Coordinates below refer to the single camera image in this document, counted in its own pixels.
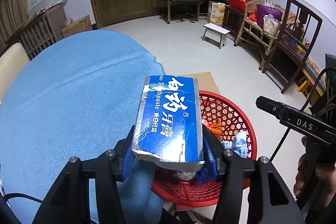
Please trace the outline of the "blue plastic bag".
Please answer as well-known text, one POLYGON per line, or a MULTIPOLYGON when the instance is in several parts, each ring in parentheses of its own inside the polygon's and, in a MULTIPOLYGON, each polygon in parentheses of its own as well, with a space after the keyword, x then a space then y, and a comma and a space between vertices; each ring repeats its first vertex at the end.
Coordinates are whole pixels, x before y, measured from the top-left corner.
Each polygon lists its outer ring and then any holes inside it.
POLYGON ((201 170, 196 172, 195 180, 198 185, 204 185, 209 181, 214 180, 214 177, 209 173, 209 170, 204 166, 201 170))

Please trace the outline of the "blue toothpaste box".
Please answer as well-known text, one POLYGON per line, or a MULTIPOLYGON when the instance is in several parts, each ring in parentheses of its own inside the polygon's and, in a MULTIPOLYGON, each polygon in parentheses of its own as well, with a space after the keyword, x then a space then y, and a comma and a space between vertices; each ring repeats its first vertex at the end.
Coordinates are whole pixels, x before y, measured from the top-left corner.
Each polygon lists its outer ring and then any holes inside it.
POLYGON ((191 77, 147 76, 131 150, 139 160, 183 172, 204 165, 198 81, 191 77))

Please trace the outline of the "orange wrapper with red ribbon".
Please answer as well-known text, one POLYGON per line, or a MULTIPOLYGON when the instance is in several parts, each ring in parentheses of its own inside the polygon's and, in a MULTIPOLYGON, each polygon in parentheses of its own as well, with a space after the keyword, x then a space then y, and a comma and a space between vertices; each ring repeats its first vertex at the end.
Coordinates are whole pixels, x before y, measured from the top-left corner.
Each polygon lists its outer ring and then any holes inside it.
POLYGON ((202 119, 202 125, 204 125, 210 133, 212 133, 216 138, 220 138, 222 132, 222 124, 218 119, 215 122, 209 122, 205 119, 202 119))

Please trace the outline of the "crumpled white blue tissue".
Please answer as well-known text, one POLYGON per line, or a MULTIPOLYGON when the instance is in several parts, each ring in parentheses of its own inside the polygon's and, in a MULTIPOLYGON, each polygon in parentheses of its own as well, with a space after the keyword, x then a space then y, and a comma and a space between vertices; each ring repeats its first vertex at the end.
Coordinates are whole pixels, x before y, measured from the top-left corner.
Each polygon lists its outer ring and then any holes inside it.
POLYGON ((224 140, 221 144, 224 149, 231 149, 243 159, 248 157, 247 135, 245 131, 236 134, 233 141, 224 140))

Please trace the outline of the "red mesh waste basket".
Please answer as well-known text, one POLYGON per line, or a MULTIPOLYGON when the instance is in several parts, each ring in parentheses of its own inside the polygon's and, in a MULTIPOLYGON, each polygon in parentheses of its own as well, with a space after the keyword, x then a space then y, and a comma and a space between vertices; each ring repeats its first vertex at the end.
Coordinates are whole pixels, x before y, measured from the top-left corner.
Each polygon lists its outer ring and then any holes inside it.
MULTIPOLYGON (((247 158, 254 160, 257 156, 257 141, 253 127, 244 112, 229 99, 205 90, 199 92, 201 104, 201 118, 206 122, 209 130, 212 125, 218 127, 216 138, 221 141, 234 141, 239 133, 247 137, 247 158)), ((196 178, 181 181, 173 177, 169 170, 157 168, 152 189, 157 195, 173 202, 179 210, 193 207, 215 205, 221 192, 222 184, 215 180, 219 178, 216 167, 219 161, 210 151, 210 146, 204 140, 204 167, 197 172, 196 178)))

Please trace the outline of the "flat cardboard sheet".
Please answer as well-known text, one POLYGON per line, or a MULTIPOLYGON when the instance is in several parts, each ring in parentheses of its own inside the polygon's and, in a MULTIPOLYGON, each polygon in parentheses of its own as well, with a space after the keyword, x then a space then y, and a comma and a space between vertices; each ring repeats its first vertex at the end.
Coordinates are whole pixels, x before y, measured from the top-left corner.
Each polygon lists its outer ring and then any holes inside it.
POLYGON ((191 73, 181 76, 197 79, 199 90, 221 94, 210 72, 191 73))

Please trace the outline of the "blue bed cover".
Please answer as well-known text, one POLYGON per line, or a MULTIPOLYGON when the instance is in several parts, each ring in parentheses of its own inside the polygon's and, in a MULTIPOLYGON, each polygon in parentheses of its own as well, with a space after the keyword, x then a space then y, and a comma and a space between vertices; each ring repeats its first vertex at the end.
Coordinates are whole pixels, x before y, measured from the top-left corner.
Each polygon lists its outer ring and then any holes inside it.
POLYGON ((146 76, 162 65, 115 31, 82 32, 33 58, 1 102, 1 179, 14 222, 32 223, 71 156, 94 159, 135 124, 146 76))

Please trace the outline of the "dark wooden chair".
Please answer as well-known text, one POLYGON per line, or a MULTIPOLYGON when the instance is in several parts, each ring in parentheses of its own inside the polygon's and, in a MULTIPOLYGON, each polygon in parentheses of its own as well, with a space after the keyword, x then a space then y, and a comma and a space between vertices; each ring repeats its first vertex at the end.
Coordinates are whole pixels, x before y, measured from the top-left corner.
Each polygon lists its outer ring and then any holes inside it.
POLYGON ((313 49, 323 20, 297 0, 287 0, 278 37, 262 73, 273 73, 284 94, 302 71, 313 49))

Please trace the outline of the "white step stool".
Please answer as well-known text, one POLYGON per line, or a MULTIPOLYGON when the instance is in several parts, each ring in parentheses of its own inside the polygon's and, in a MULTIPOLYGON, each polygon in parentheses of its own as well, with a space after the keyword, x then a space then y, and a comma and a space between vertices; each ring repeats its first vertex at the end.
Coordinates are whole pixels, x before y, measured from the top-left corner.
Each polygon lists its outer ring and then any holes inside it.
POLYGON ((230 33, 230 30, 222 28, 213 23, 206 23, 203 25, 205 31, 202 36, 202 40, 205 41, 206 38, 211 39, 207 33, 216 35, 219 38, 219 49, 222 49, 227 44, 227 35, 230 33))

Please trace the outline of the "purple bag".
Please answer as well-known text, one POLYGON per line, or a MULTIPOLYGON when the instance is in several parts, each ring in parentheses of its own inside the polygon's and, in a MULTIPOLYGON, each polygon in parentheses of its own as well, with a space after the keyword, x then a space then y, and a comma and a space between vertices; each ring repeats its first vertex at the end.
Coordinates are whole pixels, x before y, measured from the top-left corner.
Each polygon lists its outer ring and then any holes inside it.
POLYGON ((282 11, 278 9, 265 5, 256 5, 256 8, 257 8, 257 24, 259 25, 260 28, 263 28, 264 16, 266 15, 272 15, 279 22, 282 19, 282 11))

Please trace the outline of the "orange fruit carton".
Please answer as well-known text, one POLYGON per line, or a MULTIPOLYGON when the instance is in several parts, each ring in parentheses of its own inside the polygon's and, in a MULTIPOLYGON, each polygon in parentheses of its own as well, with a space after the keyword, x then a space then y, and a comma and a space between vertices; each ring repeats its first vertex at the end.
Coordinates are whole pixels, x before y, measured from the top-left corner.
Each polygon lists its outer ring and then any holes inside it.
POLYGON ((223 24, 225 8, 226 5, 224 3, 210 1, 207 13, 207 22, 221 27, 223 24))

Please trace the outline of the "cardboard box by crib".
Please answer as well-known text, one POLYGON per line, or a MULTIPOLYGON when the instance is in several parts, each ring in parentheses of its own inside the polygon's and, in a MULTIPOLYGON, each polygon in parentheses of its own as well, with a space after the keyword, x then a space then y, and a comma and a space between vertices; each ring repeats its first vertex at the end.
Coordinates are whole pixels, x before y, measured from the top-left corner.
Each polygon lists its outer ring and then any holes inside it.
POLYGON ((67 38, 69 36, 82 33, 82 32, 86 32, 86 31, 91 31, 91 30, 93 30, 91 20, 90 20, 89 15, 86 15, 66 25, 62 29, 62 34, 63 34, 63 38, 67 38))

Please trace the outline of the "cream leather headboard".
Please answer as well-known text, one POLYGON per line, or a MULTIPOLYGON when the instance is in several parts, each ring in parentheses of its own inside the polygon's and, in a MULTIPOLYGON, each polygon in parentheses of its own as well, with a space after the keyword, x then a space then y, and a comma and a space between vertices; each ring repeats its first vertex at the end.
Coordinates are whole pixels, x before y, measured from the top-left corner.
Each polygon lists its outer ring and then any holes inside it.
POLYGON ((0 100, 23 68, 30 62, 21 43, 13 44, 0 59, 0 100))

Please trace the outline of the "wooden baby crib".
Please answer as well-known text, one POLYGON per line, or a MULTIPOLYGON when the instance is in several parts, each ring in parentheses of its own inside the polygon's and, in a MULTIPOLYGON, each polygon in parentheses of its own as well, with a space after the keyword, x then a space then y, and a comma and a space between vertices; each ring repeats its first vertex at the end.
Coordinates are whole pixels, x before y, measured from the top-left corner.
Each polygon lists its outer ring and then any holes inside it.
POLYGON ((56 3, 28 18, 5 42, 5 53, 15 43, 20 43, 30 60, 46 48, 63 39, 66 14, 64 5, 56 3))

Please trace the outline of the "brown striped curtain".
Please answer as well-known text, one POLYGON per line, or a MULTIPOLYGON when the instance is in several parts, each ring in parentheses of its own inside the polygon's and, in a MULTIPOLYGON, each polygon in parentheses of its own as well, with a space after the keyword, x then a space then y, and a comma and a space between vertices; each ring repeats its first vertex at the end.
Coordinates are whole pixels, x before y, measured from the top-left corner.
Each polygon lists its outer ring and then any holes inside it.
POLYGON ((1 51, 28 17, 28 0, 1 0, 1 51))

